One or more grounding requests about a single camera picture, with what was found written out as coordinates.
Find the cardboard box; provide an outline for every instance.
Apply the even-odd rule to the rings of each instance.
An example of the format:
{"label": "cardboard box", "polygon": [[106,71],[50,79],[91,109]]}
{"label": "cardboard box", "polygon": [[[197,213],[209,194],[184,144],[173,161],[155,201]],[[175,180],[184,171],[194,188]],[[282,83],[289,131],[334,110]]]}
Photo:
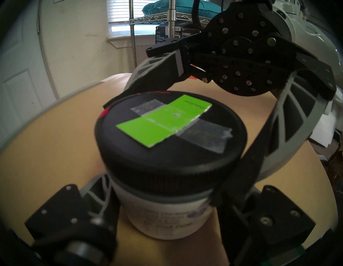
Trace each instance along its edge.
{"label": "cardboard box", "polygon": [[[188,37],[193,34],[199,33],[200,30],[193,29],[189,23],[178,23],[175,26],[175,38]],[[168,23],[158,25],[156,27],[155,43],[159,43],[168,38]]]}
{"label": "cardboard box", "polygon": [[[175,38],[181,37],[181,27],[175,27]],[[158,25],[156,27],[155,43],[159,43],[168,38],[168,23]]]}
{"label": "cardboard box", "polygon": [[191,28],[190,24],[186,24],[184,26],[181,26],[181,38],[188,37],[188,36],[191,36],[193,34],[197,34],[199,32],[200,32],[199,29]]}

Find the wire shelf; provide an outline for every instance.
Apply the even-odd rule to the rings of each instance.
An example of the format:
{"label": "wire shelf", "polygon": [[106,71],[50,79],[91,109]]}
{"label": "wire shelf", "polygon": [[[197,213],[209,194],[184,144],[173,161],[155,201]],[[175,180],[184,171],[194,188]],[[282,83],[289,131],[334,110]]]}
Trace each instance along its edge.
{"label": "wire shelf", "polygon": [[[168,18],[168,13],[158,13],[154,15],[149,15],[149,16],[143,16],[140,18],[136,19],[130,19],[129,23],[130,25],[134,24],[162,24],[167,22]],[[204,17],[199,17],[200,23],[207,25],[211,19],[209,18],[204,18]],[[176,12],[176,21],[186,21],[186,22],[192,22],[192,16],[190,14],[185,14],[185,13],[179,13]]]}

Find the window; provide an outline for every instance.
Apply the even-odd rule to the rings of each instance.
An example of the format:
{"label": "window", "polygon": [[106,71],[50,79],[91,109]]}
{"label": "window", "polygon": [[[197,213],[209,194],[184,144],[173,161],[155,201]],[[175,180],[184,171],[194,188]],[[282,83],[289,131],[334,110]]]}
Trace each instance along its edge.
{"label": "window", "polygon": [[[133,16],[144,16],[142,9],[157,0],[133,0]],[[107,0],[107,16],[110,36],[130,35],[129,0]],[[135,35],[155,34],[156,25],[135,25]]]}

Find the teal cushion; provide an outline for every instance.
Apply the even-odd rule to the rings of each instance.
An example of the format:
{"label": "teal cushion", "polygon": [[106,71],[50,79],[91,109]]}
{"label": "teal cushion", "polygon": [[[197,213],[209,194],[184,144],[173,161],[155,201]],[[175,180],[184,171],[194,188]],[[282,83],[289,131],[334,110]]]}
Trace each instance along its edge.
{"label": "teal cushion", "polygon": [[[176,11],[180,13],[192,13],[193,0],[176,0]],[[169,9],[169,0],[159,0],[155,3],[147,4],[142,11],[145,16],[154,15],[157,13],[165,13]],[[219,5],[211,2],[200,1],[199,16],[205,18],[213,18],[221,12]]]}

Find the green sticker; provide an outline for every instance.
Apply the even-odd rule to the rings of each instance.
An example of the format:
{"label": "green sticker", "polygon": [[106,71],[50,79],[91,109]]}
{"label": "green sticker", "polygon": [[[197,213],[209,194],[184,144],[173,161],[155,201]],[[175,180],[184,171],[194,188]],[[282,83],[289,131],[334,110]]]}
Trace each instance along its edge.
{"label": "green sticker", "polygon": [[181,130],[211,106],[203,100],[183,95],[164,107],[116,127],[150,148]]}

